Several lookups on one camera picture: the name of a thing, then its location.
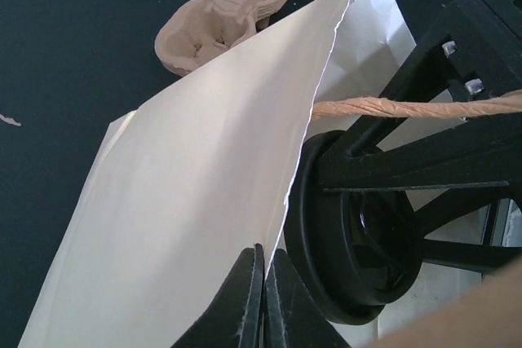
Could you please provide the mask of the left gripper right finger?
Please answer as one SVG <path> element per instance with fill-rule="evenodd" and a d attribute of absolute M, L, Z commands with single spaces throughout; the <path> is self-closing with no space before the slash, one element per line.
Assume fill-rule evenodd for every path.
<path fill-rule="evenodd" d="M 321 314 L 289 255 L 277 249 L 265 280 L 265 347 L 348 347 Z"/>

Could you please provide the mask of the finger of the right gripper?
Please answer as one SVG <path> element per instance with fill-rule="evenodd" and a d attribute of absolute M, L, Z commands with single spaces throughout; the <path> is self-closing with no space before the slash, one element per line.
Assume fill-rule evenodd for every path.
<path fill-rule="evenodd" d="M 396 192 L 404 192 L 412 206 L 422 239 L 422 262 L 489 274 L 521 253 L 520 247 L 502 243 L 503 213 L 510 203 L 521 201 L 521 116 L 482 117 L 459 127 L 473 135 L 457 138 L 468 148 L 457 172 L 480 183 L 480 191 Z"/>

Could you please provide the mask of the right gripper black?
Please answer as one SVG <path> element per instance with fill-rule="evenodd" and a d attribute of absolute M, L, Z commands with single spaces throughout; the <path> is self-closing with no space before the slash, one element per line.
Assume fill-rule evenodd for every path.
<path fill-rule="evenodd" d="M 448 5 L 381 96 L 427 103 L 450 80 L 461 85 L 442 116 L 480 117 L 521 111 L 521 0 L 455 0 Z M 458 174 L 473 133 L 457 126 L 383 152 L 377 145 L 401 118 L 363 116 L 317 158 L 317 183 L 327 192 L 448 188 L 477 193 Z"/>

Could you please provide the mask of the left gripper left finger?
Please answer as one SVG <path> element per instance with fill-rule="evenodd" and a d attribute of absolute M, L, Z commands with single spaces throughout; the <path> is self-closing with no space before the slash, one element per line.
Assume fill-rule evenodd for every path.
<path fill-rule="evenodd" d="M 241 251 L 205 312 L 174 346 L 258 347 L 263 286 L 263 247 L 255 244 Z"/>

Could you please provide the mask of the beige paper bag with handles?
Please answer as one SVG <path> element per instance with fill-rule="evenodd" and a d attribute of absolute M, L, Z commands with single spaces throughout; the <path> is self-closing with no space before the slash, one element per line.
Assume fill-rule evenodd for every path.
<path fill-rule="evenodd" d="M 272 251 L 336 29 L 355 0 L 320 0 L 292 59 L 257 35 L 108 129 L 20 340 L 165 347 L 210 304 L 245 248 Z"/>

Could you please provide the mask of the brown cardboard cup carrier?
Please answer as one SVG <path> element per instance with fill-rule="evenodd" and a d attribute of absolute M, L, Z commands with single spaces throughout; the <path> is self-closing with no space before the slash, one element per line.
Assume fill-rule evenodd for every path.
<path fill-rule="evenodd" d="M 184 77 L 265 29 L 287 0 L 190 0 L 158 32 L 162 65 Z"/>

